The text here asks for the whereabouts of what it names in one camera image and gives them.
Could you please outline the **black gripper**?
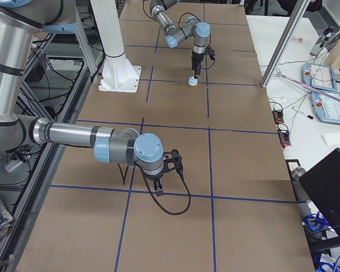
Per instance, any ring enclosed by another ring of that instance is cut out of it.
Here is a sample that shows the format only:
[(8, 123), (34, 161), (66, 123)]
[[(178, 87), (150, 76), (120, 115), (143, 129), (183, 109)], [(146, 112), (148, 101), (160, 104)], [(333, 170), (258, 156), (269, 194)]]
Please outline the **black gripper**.
[(201, 62), (203, 60), (204, 53), (192, 52), (192, 69), (194, 69), (194, 78), (198, 79), (201, 74)]
[(164, 175), (163, 168), (164, 167), (162, 165), (159, 168), (153, 170), (143, 168), (145, 176), (153, 181), (154, 192), (157, 197), (164, 194), (161, 181), (161, 178)]

